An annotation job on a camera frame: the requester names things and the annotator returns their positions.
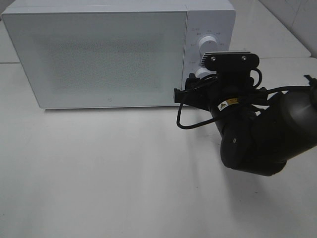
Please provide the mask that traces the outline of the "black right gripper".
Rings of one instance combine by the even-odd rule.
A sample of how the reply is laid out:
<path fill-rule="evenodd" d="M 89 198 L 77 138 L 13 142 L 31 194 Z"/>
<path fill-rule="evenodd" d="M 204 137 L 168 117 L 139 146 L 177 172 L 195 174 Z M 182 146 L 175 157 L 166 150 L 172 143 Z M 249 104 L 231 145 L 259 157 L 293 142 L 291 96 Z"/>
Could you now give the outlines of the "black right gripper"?
<path fill-rule="evenodd" d="M 262 72 L 258 70 L 257 73 L 257 83 L 254 83 L 250 71 L 209 74 L 202 78 L 190 73 L 186 79 L 185 89 L 174 89 L 174 101 L 179 104 L 177 115 L 181 116 L 184 105 L 205 111 L 216 107 L 222 111 L 222 104 L 231 106 L 241 103 L 252 112 L 263 112 L 264 109 L 254 106 L 257 104 L 256 99 L 247 102 L 253 95 L 261 92 L 258 87 L 262 82 Z"/>

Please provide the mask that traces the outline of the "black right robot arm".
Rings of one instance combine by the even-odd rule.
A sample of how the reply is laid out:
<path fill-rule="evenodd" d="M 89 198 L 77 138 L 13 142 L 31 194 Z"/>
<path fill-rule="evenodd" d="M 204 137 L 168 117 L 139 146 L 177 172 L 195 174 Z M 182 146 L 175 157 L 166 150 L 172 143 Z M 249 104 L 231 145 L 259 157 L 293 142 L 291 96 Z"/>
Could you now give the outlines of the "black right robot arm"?
<path fill-rule="evenodd" d="M 216 124 L 227 168 L 271 176 L 317 144 L 317 80 L 306 79 L 307 86 L 265 89 L 249 71 L 190 74 L 185 89 L 174 90 L 174 101 L 211 113 L 191 128 Z"/>

